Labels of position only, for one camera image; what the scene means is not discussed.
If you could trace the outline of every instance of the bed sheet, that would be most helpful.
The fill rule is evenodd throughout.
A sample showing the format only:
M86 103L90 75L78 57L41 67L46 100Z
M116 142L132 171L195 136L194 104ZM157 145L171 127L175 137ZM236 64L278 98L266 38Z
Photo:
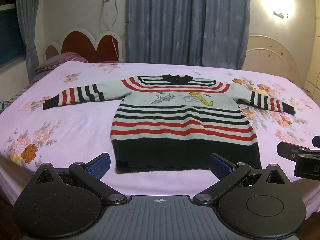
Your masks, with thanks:
M296 178L294 163L280 158L280 141L312 147L320 135L320 108L297 86L282 77L220 68L154 65L138 63L66 62L38 81L0 115L0 186L14 203L23 186L41 163L68 167L88 162L103 152L111 157L111 168L101 179L125 195L190 195L211 186L218 179L204 170L153 171L120 174L110 140L113 117L120 100L87 102L42 110L47 98L69 87L145 75L190 75L217 81L236 82L249 90L270 95L293 105L296 115L276 113L240 105L256 130L262 167L278 163L303 198L308 216L320 208L320 182ZM14 168L4 168L6 163Z

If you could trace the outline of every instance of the red stripe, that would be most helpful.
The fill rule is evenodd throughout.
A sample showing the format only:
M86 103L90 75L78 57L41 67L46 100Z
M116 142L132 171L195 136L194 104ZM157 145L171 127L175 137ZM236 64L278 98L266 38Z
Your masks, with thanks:
M141 87L141 88L149 88L149 89L155 89L155 88L188 88L188 89L207 89L207 90L217 90L219 88L221 88L223 86L223 83L219 83L218 86L216 87L213 87L213 88L209 88L209 87L196 87L196 86L163 86L163 87L159 87L159 86L151 86L151 87L147 87L147 86L144 86L142 84L139 84L138 82L136 82L134 80L133 77L129 78L129 80L132 82L132 84L135 84L136 86L138 87Z
M245 142L250 142L257 137L257 135L255 133L250 137L242 137L242 136L238 136L238 135L224 134L224 133L220 133L220 132L208 131L205 129L195 129L195 128L190 128L185 131L175 131L175 130L170 130L167 128L163 128L160 130L150 130L150 129L136 129L136 130L129 130L129 131L111 130L111 135L136 135L136 134L140 134L140 133L148 133L148 134L171 133L174 135L181 135L181 136L186 136L186 135L189 135L192 133L199 133L199 134L206 134L206 135L215 135L215 136L219 136L219 137L223 137L223 138L240 140L240 141L245 141Z
M276 103L277 103L277 107L278 107L278 112L281 112L281 109L280 109L280 101L277 100Z
M66 105L67 103L67 92L65 90L62 91L62 105Z
M76 103L75 92L74 92L73 88L69 88L69 91L70 91L70 103L75 104Z
M273 103L273 98L270 99L271 111L275 110L275 104Z
M253 128L250 126L249 128L246 129L241 129L241 128L232 128L232 127L223 127L223 126L216 126L216 125L206 125L206 124L201 124L198 121L195 120L190 120L185 123L166 123L166 122L135 122L135 123L128 123L128 122L119 122L119 121L114 121L112 123L112 126L121 126L121 127L134 127L137 125L148 125L148 126L168 126L168 127L179 127L179 128L184 128L187 127L188 125L195 124L195 125L201 125L204 128L208 129L217 129L217 130L223 130L223 131L229 131L229 132L241 132L241 133L249 133L253 130Z
M149 92L149 93L153 93L153 92L195 92L195 90L190 89L190 90L174 90L174 89L158 89L158 90L142 90L142 89L137 89L133 86L131 86L125 79L122 80L122 83L129 89L133 90L133 91L138 91L138 92ZM221 90L221 91L212 91L212 90L196 90L196 92L204 92L204 93L224 93L226 92L230 87L230 84L226 84L226 87Z

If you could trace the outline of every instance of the gray ribbed plate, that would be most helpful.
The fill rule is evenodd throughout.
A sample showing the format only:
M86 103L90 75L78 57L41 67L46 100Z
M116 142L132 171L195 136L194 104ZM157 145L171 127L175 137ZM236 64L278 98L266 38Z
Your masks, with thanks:
M88 231L68 240L245 240L226 228L210 207L187 196L133 196L111 206ZM287 238L298 240L296 236Z

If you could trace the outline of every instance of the black cuff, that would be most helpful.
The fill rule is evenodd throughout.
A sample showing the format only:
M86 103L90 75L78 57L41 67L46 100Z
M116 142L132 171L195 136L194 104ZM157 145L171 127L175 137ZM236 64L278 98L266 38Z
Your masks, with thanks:
M53 98L44 101L43 110L58 106L59 104L59 95L56 95Z
M294 107L293 106L290 106L284 102L282 102L282 107L283 107L283 111L288 113L288 114L292 114L292 115L295 115L296 114L296 111L294 110Z

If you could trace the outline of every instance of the black mechanical device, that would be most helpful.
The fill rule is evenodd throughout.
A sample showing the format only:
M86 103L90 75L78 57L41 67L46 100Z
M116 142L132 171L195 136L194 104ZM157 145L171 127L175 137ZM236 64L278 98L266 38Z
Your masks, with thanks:
M209 168L220 181L192 200L188 195L127 199L100 181L109 168L107 153L63 169L43 163L13 206L23 240L298 240L295 233L306 217L304 203L277 164L252 169L212 154Z
M312 144L320 148L320 136L315 136ZM293 173L296 177L320 180L320 150L310 150L303 146L280 142L277 152L280 157L296 163Z

